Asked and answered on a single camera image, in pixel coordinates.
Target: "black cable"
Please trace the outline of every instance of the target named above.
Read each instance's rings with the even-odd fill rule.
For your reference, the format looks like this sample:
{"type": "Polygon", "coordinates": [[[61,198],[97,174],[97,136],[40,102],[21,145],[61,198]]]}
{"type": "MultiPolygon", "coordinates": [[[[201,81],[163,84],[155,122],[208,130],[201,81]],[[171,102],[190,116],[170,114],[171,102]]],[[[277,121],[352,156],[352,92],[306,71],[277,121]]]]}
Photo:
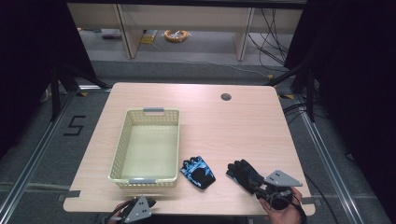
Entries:
{"type": "Polygon", "coordinates": [[[273,46],[275,49],[278,49],[278,50],[279,50],[279,53],[280,53],[280,55],[281,55],[281,57],[282,57],[282,59],[285,61],[285,60],[286,60],[286,57],[285,57],[285,55],[284,55],[284,52],[286,52],[286,51],[284,51],[282,48],[284,48],[284,49],[287,49],[287,48],[284,47],[282,44],[280,44],[279,39],[277,38],[276,22],[275,22],[276,9],[273,8],[273,15],[272,15],[272,22],[271,22],[271,25],[269,24],[267,18],[265,17],[265,14],[264,14],[264,11],[263,11],[263,10],[262,10],[262,16],[264,17],[265,23],[266,23],[267,26],[268,26],[268,33],[271,34],[271,36],[272,36],[273,39],[275,40],[276,44],[278,45],[278,48],[275,47],[275,46],[273,46],[273,45],[271,45],[268,41],[266,41],[266,38],[265,38],[265,41],[266,41],[268,44],[270,44],[271,46],[273,46]]]}
{"type": "MultiPolygon", "coordinates": [[[[283,114],[286,114],[287,112],[291,111],[292,109],[301,107],[301,106],[306,106],[307,103],[300,103],[300,104],[295,104],[295,105],[291,105],[288,106],[286,108],[283,109],[283,114]]],[[[320,102],[314,102],[314,105],[320,105],[320,102]]]]}
{"type": "Polygon", "coordinates": [[[287,72],[287,71],[283,71],[283,70],[279,70],[279,69],[270,68],[270,67],[268,67],[268,66],[265,66],[265,65],[262,63],[262,52],[264,52],[264,53],[266,53],[266,54],[269,53],[269,52],[266,51],[265,49],[261,49],[261,47],[253,40],[253,38],[252,38],[250,35],[248,35],[248,37],[249,37],[250,40],[253,42],[253,44],[256,46],[256,48],[259,49],[259,61],[260,61],[260,64],[262,65],[263,68],[266,68],[266,69],[268,69],[268,70],[277,71],[277,72],[287,72]]]}
{"type": "Polygon", "coordinates": [[[322,193],[322,191],[319,189],[319,187],[314,183],[314,181],[306,174],[304,173],[304,176],[309,180],[309,182],[311,182],[311,184],[318,190],[320,196],[322,197],[323,201],[326,203],[327,207],[330,210],[330,213],[332,214],[332,218],[334,219],[334,223],[338,224],[338,219],[335,216],[334,211],[332,210],[332,207],[330,206],[329,202],[327,201],[326,197],[324,196],[324,194],[322,193]]]}
{"type": "Polygon", "coordinates": [[[253,44],[256,46],[256,48],[260,51],[260,52],[263,52],[263,53],[265,53],[266,55],[268,55],[270,58],[272,58],[274,61],[276,61],[277,63],[280,63],[280,64],[282,64],[283,62],[280,60],[280,59],[278,59],[274,54],[272,54],[272,53],[270,53],[269,51],[267,51],[267,50],[265,50],[264,48],[263,48],[263,44],[260,46],[259,44],[257,44],[254,40],[253,40],[253,38],[251,37],[251,35],[248,35],[248,37],[250,38],[250,40],[253,42],[253,44]]]}
{"type": "Polygon", "coordinates": [[[289,116],[289,115],[292,115],[292,114],[295,114],[295,113],[297,113],[297,112],[305,112],[305,110],[298,110],[298,111],[292,111],[292,112],[289,112],[289,114],[285,114],[285,117],[287,117],[287,116],[289,116]]]}
{"type": "Polygon", "coordinates": [[[274,46],[273,44],[271,44],[270,42],[267,41],[269,33],[264,37],[262,34],[260,34],[260,36],[262,37],[262,39],[264,39],[264,41],[271,47],[273,47],[274,49],[279,49],[277,46],[274,46]]]}
{"type": "Polygon", "coordinates": [[[294,118],[292,118],[289,122],[288,125],[290,125],[295,119],[297,119],[300,115],[302,115],[305,111],[300,111],[298,115],[296,115],[294,118]]]}

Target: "basket handle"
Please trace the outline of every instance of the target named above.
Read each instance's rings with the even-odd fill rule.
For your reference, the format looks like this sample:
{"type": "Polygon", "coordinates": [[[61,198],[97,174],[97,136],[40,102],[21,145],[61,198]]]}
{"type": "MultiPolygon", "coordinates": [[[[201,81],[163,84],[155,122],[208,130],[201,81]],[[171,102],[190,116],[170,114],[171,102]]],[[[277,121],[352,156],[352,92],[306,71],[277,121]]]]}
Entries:
{"type": "Polygon", "coordinates": [[[143,112],[146,116],[163,116],[165,114],[163,107],[144,107],[143,112]]]}
{"type": "Polygon", "coordinates": [[[155,184],[155,179],[134,178],[129,179],[129,184],[155,184]]]}

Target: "gray carpet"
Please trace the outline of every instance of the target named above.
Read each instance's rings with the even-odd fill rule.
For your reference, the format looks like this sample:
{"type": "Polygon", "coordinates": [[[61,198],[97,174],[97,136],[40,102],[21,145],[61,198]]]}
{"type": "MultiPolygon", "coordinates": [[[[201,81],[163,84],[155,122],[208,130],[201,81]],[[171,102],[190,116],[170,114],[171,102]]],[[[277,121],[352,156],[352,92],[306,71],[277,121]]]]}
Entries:
{"type": "MultiPolygon", "coordinates": [[[[240,68],[260,71],[264,76],[214,64],[92,62],[92,65],[97,76],[107,84],[130,81],[262,85],[268,81],[266,76],[272,74],[277,77],[281,74],[253,65],[240,66],[240,68]]],[[[91,84],[79,78],[78,82],[80,84],[91,84]]],[[[277,91],[279,93],[289,92],[291,82],[292,78],[277,85],[277,91]]],[[[27,190],[8,223],[93,224],[106,215],[67,213],[63,210],[63,199],[73,181],[108,95],[108,92],[96,91],[89,92],[86,96],[74,97],[71,105],[67,107],[64,118],[49,145],[46,155],[37,167],[27,190]],[[83,125],[83,128],[79,135],[68,136],[68,133],[78,132],[78,129],[68,127],[74,116],[84,117],[75,118],[74,121],[74,124],[83,125]]],[[[280,102],[284,108],[297,103],[291,99],[281,99],[280,102]]],[[[315,105],[314,111],[320,134],[330,150],[347,187],[356,200],[364,221],[366,223],[390,223],[359,167],[354,161],[345,157],[347,149],[332,126],[331,118],[327,118],[325,110],[320,105],[315,105]]],[[[37,146],[40,137],[49,124],[50,116],[50,102],[46,102],[32,116],[21,141],[0,161],[1,200],[7,197],[11,184],[17,180],[24,164],[37,146]]],[[[293,110],[286,118],[290,123],[290,133],[304,172],[324,193],[339,223],[349,223],[347,214],[335,193],[332,182],[304,125],[303,117],[297,110],[293,110]]],[[[318,190],[309,181],[308,185],[316,199],[317,208],[317,212],[308,219],[308,223],[334,223],[330,209],[320,197],[318,190]]],[[[263,217],[250,217],[249,219],[253,220],[255,224],[266,223],[263,217]]],[[[179,220],[182,221],[180,223],[193,223],[193,221],[196,223],[222,223],[224,221],[222,217],[183,217],[179,220]]],[[[237,221],[243,223],[245,220],[238,219],[237,221]]]]}

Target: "blue and black glove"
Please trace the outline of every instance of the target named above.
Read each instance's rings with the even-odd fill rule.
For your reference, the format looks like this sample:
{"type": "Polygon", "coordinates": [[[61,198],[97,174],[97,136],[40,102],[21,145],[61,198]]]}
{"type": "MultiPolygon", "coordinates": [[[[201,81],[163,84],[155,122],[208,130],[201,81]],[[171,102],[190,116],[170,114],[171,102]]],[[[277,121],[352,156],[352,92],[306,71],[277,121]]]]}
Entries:
{"type": "Polygon", "coordinates": [[[200,189],[206,189],[216,180],[201,156],[191,157],[189,161],[183,161],[183,167],[180,168],[180,172],[200,189]]]}

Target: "aluminum rail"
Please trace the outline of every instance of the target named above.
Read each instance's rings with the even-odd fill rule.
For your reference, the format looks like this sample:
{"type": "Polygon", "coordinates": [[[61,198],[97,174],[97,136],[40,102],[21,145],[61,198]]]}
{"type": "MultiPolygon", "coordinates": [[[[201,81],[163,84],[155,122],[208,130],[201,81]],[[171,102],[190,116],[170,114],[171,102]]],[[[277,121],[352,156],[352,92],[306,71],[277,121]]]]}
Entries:
{"type": "Polygon", "coordinates": [[[66,94],[62,109],[58,115],[58,117],[49,123],[49,127],[45,131],[43,137],[38,143],[35,151],[30,157],[29,161],[26,163],[23,171],[18,177],[17,181],[14,183],[11,191],[8,193],[7,197],[3,200],[0,207],[0,223],[7,224],[9,219],[11,218],[12,213],[18,205],[18,202],[21,199],[22,194],[25,192],[29,181],[32,179],[33,174],[35,173],[38,164],[41,162],[44,157],[47,148],[61,122],[64,111],[69,106],[70,102],[73,100],[73,97],[76,95],[75,91],[70,91],[66,94]]]}
{"type": "MultiPolygon", "coordinates": [[[[299,95],[296,96],[296,100],[299,104],[302,104],[304,102],[302,97],[299,95]]],[[[308,115],[305,112],[303,113],[303,120],[307,130],[309,131],[309,134],[312,137],[312,140],[314,141],[315,147],[323,162],[324,168],[326,169],[327,174],[329,175],[329,178],[332,181],[332,185],[334,186],[335,192],[337,193],[341,201],[341,205],[343,205],[346,211],[346,215],[350,223],[356,223],[356,224],[364,223],[361,213],[359,212],[358,206],[356,205],[355,200],[353,199],[351,193],[349,192],[346,183],[344,182],[343,178],[338,172],[338,169],[334,164],[334,161],[332,160],[332,156],[330,155],[329,150],[326,148],[326,145],[324,144],[320,136],[317,126],[315,125],[314,122],[311,122],[311,119],[308,117],[308,115]]]]}

